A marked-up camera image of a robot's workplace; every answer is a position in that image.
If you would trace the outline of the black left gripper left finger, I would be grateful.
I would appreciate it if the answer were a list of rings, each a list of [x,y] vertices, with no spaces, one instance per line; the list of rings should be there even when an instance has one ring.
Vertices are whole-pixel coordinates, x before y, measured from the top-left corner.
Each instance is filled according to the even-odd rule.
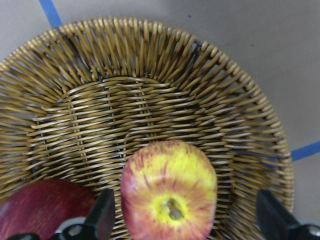
[[[89,214],[79,223],[65,221],[56,232],[57,240],[109,240],[115,225],[115,196],[112,189],[103,190]]]

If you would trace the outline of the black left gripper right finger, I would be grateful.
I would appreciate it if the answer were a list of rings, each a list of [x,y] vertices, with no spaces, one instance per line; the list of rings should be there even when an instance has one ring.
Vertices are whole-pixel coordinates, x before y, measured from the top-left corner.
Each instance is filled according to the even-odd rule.
[[[268,190],[256,196],[256,221],[267,240],[318,240],[320,227],[300,224],[284,205]]]

